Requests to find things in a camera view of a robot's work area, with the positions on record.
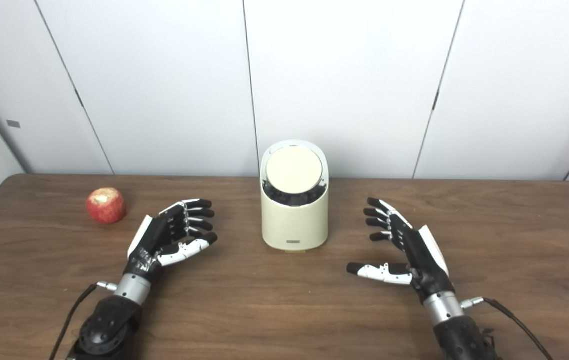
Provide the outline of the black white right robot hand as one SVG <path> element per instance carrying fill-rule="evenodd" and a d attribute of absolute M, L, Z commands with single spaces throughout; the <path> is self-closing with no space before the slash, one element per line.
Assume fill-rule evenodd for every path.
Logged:
<path fill-rule="evenodd" d="M 350 262 L 346 271 L 368 280 L 408 285 L 421 302 L 438 293 L 455 292 L 446 261 L 428 225 L 415 228 L 389 203 L 367 198 L 363 210 L 366 224 L 382 230 L 369 236 L 372 242 L 387 241 L 403 252 L 406 263 L 364 264 Z"/>

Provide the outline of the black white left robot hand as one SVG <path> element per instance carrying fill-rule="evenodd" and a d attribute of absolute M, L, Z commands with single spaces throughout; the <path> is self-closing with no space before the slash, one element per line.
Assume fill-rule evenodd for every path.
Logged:
<path fill-rule="evenodd" d="M 218 235 L 207 221 L 214 218 L 210 200 L 180 200 L 152 217 L 145 216 L 127 250 L 124 275 L 156 285 L 164 268 L 184 262 L 208 249 Z"/>

